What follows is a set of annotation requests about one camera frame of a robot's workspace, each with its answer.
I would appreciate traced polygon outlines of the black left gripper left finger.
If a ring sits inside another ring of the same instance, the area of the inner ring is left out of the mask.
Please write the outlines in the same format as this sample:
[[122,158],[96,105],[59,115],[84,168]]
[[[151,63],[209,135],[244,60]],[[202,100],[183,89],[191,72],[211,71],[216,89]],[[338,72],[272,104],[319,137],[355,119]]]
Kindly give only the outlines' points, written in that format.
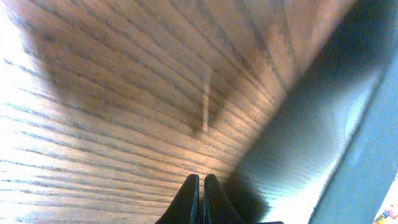
[[156,224],[198,224],[200,221],[199,176],[190,174]]

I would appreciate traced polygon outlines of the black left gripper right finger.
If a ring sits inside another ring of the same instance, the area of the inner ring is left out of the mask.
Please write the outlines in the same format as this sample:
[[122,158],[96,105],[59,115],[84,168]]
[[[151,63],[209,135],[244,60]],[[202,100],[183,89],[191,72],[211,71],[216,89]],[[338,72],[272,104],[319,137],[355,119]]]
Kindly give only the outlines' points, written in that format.
[[204,223],[244,224],[214,174],[208,174],[204,183]]

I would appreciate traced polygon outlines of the black gift box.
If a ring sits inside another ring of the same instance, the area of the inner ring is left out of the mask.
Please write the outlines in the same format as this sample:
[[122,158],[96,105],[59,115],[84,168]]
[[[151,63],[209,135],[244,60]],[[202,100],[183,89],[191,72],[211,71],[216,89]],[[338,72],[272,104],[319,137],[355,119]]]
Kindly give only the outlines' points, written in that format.
[[397,62],[392,62],[311,223],[372,223],[396,174]]

